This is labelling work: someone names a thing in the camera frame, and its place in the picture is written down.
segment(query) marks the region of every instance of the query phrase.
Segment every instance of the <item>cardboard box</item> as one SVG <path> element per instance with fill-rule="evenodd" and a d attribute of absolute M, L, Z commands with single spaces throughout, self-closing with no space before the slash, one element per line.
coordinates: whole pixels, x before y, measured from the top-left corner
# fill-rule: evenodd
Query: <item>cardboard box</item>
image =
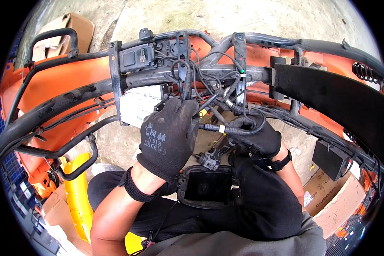
<path fill-rule="evenodd" d="M 46 229 L 62 244 L 64 249 L 70 253 L 78 250 L 84 255 L 92 256 L 91 245 L 81 240 L 75 230 L 65 196 L 64 184 L 61 184 L 43 204 L 42 215 L 49 226 Z"/>
<path fill-rule="evenodd" d="M 350 175 L 333 200 L 313 217 L 323 228 L 324 239 L 331 236 L 353 215 L 365 197 L 363 186 L 354 175 Z"/>
<path fill-rule="evenodd" d="M 334 182 L 322 169 L 319 169 L 303 187 L 303 205 L 307 212 L 311 216 L 318 214 L 336 196 L 350 175 L 349 172 Z"/>
<path fill-rule="evenodd" d="M 95 25 L 82 16 L 68 12 L 48 24 L 39 33 L 59 28 L 72 28 L 77 32 L 79 54 L 87 53 L 90 46 Z M 33 61 L 66 54 L 70 51 L 70 36 L 56 36 L 37 42 L 33 48 Z"/>

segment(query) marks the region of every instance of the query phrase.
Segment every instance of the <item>black pants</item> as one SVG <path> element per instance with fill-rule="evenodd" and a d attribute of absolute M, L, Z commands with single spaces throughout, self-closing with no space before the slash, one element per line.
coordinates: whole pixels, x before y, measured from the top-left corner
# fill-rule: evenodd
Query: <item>black pants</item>
<path fill-rule="evenodd" d="M 303 219 L 301 205 L 290 187 L 274 172 L 255 166 L 249 158 L 235 160 L 235 172 L 240 180 L 242 206 L 220 210 L 205 210 L 157 197 L 144 203 L 131 232 L 148 237 L 155 233 L 165 215 L 162 228 L 154 242 L 185 233 L 216 233 L 230 231 L 256 241 L 279 240 L 295 236 Z M 103 172 L 88 184 L 88 199 L 94 210 L 117 186 L 122 172 Z"/>

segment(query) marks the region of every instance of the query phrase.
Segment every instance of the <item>gray shirt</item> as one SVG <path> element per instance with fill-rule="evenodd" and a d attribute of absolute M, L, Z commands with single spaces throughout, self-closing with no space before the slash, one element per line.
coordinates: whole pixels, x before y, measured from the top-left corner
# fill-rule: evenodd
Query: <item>gray shirt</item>
<path fill-rule="evenodd" d="M 242 238 L 228 231 L 214 234 L 184 234 L 156 243 L 142 252 L 142 256 L 175 255 L 293 255 L 317 256 L 326 253 L 323 229 L 308 212 L 303 212 L 303 222 L 297 236 L 279 241 L 257 242 Z"/>

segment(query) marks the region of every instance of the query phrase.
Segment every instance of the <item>black wristwatch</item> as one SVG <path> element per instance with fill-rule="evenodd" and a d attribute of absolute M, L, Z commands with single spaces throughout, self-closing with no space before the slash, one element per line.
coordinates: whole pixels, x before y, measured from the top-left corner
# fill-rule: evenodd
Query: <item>black wristwatch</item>
<path fill-rule="evenodd" d="M 287 165 L 292 160 L 292 153 L 290 150 L 287 150 L 287 156 L 282 161 L 272 162 L 269 158 L 265 159 L 267 167 L 272 171 L 280 171 L 285 165 Z"/>

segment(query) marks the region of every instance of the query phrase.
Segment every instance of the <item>concrete floor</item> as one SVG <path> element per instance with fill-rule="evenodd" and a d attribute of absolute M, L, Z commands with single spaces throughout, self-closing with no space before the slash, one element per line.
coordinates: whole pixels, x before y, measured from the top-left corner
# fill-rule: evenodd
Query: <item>concrete floor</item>
<path fill-rule="evenodd" d="M 41 26 L 65 12 L 76 12 L 95 23 L 90 52 L 106 48 L 111 40 L 128 42 L 138 38 L 141 28 L 154 33 L 177 29 L 207 30 L 216 40 L 233 32 L 258 32 L 287 38 L 309 38 L 340 43 L 343 38 L 354 47 L 380 58 L 369 28 L 348 0 L 49 0 L 40 3 L 26 28 L 21 49 L 25 49 Z M 17 64 L 25 55 L 19 53 Z M 115 114 L 105 113 L 100 119 Z M 293 164 L 304 184 L 318 169 L 312 166 L 316 138 L 290 127 L 279 120 L 271 125 L 282 133 L 282 139 L 292 151 Z M 111 163 L 127 169 L 133 165 L 140 136 L 136 127 L 120 127 L 111 123 L 95 134 L 99 147 L 98 163 Z M 216 133 L 199 131 L 195 153 L 206 151 Z M 73 159 L 90 151 L 82 141 L 67 153 Z M 196 161 L 189 159 L 186 166 Z"/>

